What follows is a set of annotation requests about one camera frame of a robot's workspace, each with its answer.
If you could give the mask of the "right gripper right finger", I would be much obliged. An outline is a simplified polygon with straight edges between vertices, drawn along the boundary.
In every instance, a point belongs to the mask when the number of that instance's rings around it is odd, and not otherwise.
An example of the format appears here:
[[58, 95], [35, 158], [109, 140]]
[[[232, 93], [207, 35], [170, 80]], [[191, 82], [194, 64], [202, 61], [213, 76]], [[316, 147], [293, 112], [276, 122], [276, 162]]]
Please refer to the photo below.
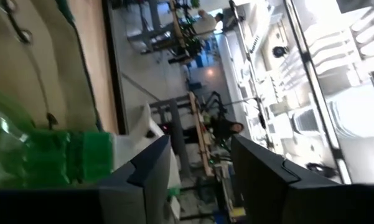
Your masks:
[[240, 135], [231, 158], [250, 224], [374, 224], [374, 184], [338, 184]]

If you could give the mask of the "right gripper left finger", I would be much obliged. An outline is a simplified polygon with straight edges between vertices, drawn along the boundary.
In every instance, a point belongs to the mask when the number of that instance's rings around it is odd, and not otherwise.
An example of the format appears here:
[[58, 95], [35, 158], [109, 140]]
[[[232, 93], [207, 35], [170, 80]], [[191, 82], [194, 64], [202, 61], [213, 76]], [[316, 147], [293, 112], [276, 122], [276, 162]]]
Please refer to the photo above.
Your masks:
[[0, 224], [161, 224], [171, 152], [161, 136], [89, 187], [0, 190]]

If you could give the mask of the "green spray bottle white trigger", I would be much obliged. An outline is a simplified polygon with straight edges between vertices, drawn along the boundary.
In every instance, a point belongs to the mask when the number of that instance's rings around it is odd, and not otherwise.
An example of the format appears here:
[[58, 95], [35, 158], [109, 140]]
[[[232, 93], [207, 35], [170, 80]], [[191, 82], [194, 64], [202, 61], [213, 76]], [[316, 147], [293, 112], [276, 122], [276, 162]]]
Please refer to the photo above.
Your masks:
[[167, 190], [180, 182], [176, 164], [168, 136], [134, 147], [106, 132], [40, 129], [0, 94], [0, 190]]

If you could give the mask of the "beige canvas gardening bag green trim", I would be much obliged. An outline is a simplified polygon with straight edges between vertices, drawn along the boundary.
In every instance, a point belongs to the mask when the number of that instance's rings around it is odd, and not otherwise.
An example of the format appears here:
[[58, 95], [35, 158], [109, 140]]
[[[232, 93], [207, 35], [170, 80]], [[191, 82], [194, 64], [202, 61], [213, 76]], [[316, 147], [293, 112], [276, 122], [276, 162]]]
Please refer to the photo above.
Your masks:
[[66, 0], [0, 0], [0, 93], [38, 128], [101, 131]]

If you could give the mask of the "person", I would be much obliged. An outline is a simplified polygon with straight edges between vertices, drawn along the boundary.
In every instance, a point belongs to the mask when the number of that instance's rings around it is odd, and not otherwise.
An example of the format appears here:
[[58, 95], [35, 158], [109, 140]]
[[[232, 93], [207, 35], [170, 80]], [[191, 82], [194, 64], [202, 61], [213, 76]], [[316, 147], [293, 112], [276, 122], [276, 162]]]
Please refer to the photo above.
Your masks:
[[217, 118], [211, 119], [210, 126], [215, 139], [218, 140], [228, 140], [232, 135], [239, 134], [245, 129], [241, 123]]
[[207, 13], [203, 9], [198, 10], [199, 18], [192, 24], [194, 31], [200, 35], [211, 35], [217, 24], [221, 22], [224, 18], [223, 13], [219, 12], [215, 16]]

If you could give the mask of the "black aluminium table frame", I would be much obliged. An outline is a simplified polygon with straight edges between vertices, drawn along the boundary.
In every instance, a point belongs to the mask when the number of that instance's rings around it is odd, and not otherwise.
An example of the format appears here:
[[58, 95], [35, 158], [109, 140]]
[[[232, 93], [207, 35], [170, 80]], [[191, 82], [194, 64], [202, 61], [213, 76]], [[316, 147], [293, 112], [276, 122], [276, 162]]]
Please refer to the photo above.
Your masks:
[[110, 75], [111, 75], [111, 84], [112, 91], [114, 95], [115, 103], [115, 115], [117, 119], [117, 129], [120, 134], [127, 134], [127, 124], [124, 115], [124, 103], [123, 103], [123, 94], [121, 81], [119, 80], [118, 73], [118, 61], [116, 59], [116, 50], [114, 44], [114, 38], [112, 33], [112, 23], [111, 23], [111, 3], [110, 0], [102, 0], [101, 5], [103, 8], [103, 23], [105, 28], [106, 43], [108, 49], [108, 61], [110, 66]]

